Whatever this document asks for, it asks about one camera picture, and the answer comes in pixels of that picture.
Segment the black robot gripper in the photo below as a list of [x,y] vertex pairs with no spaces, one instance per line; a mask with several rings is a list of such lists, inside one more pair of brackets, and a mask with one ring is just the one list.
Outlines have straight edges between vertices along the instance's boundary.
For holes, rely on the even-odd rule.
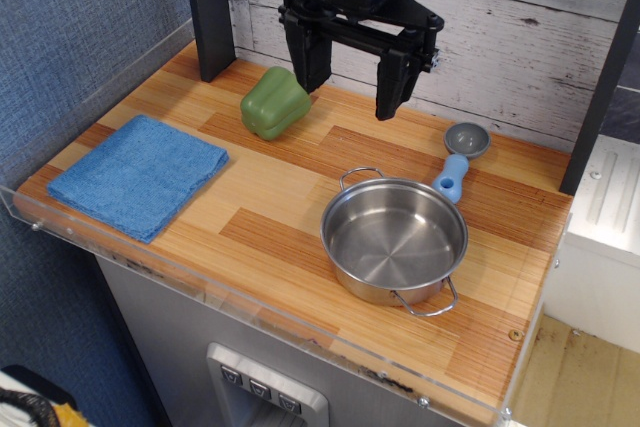
[[392,119],[420,73],[437,65],[444,20],[415,0],[283,0],[279,12],[297,82],[307,93],[331,76],[335,42],[380,57],[380,121]]

